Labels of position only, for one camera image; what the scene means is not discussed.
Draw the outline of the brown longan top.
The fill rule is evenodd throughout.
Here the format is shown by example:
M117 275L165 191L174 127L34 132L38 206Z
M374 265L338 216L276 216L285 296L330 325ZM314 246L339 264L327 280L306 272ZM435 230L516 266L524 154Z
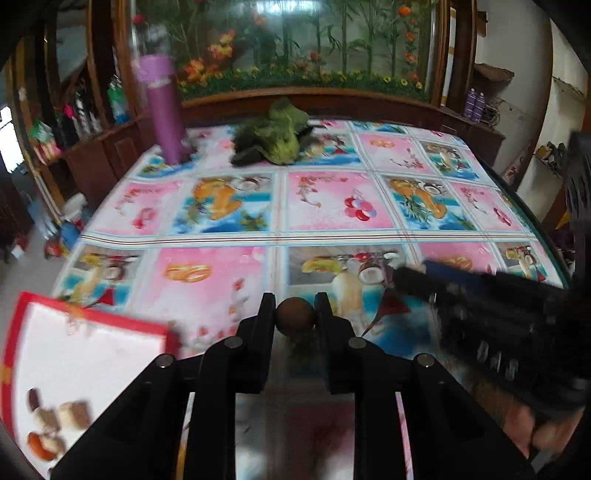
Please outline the brown longan top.
M284 299L276 308L276 328L287 337L301 335L314 328L315 318L314 307L298 297Z

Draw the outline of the colourful fruit print tablecloth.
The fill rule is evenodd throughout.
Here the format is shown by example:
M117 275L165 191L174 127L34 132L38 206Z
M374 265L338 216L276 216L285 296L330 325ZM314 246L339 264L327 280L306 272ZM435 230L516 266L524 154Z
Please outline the colourful fruit print tablecloth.
M83 232L60 297L171 328L156 356L53 467L55 479L532 479L487 404L506 390L441 343L435 303L392 272L433 260L567 288L540 224L461 140L317 121L293 165L233 167L228 126L199 154L151 152ZM263 392L236 391L240 321L263 294L351 322L353 393L322 378L317 330L274 331Z

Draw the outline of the red box with white inside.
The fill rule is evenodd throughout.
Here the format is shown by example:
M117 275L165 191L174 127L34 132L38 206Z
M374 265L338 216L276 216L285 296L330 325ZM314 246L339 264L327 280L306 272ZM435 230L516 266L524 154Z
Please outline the red box with white inside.
M33 471L46 479L56 463L27 444L29 433L41 432L29 409L30 390L44 410L84 402L96 419L156 356L177 350L177 336L166 325L23 292L1 360L1 419Z

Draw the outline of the green leafy vegetable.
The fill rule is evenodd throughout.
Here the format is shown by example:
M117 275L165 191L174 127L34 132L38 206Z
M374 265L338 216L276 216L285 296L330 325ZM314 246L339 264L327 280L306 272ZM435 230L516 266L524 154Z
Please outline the green leafy vegetable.
M290 100L277 100L266 114L243 122L235 130L231 165L246 167L263 161L293 165L311 142L314 127L308 121L310 115Z

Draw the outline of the blue thermos flask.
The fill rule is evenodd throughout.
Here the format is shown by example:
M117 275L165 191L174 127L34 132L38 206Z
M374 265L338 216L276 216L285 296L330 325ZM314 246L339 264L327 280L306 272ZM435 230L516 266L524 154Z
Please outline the blue thermos flask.
M63 221L59 226L58 235L63 249L72 252L79 240L80 230L72 222Z

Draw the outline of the white plastic bucket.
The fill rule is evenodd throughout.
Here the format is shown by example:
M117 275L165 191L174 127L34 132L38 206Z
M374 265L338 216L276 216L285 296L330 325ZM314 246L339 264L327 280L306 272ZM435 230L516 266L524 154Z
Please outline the white plastic bucket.
M71 223L75 223L82 217L84 208L87 206L85 196L78 192L69 198L61 208L62 219Z

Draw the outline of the red jujube top left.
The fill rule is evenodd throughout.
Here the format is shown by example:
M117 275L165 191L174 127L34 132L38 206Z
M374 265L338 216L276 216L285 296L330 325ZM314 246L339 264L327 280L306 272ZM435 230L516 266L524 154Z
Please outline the red jujube top left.
M28 408L31 412L34 412L35 410L37 410L40 407L41 401L40 401L39 391L37 388L31 388L28 390L27 405L28 405Z

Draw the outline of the floral glass screen panel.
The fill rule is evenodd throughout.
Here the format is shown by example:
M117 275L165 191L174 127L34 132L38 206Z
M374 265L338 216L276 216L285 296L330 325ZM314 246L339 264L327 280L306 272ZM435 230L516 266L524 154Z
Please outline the floral glass screen panel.
M132 1L135 55L172 61L184 100L280 87L426 100L437 1Z

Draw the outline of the orange tangerine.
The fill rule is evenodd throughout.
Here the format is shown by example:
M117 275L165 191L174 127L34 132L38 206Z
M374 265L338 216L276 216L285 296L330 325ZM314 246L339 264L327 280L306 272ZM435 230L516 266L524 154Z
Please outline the orange tangerine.
M55 460L57 457L56 453L46 449L43 446L41 437L35 432L30 432L27 435L26 443L31 452L42 461L50 462Z

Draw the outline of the wooden partition cabinet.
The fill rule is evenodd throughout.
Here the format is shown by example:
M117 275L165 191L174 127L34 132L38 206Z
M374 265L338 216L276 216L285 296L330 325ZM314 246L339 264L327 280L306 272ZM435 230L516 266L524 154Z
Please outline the wooden partition cabinet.
M132 1L5 1L1 5L1 82L19 147L50 211L69 195L100 203L153 143L139 57L130 46ZM392 120L464 140L493 164L503 135L469 119L478 6L437 1L439 20L426 100L344 88L280 87L184 100L195 127L266 110L287 97L314 116Z

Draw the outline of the purple thermos bottle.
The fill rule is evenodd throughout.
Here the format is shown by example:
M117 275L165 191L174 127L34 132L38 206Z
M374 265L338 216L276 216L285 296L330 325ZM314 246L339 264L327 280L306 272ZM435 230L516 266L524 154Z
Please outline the purple thermos bottle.
M140 56L136 77L145 87L154 136L165 163L175 166L187 162L191 145L181 117L170 57L166 54Z

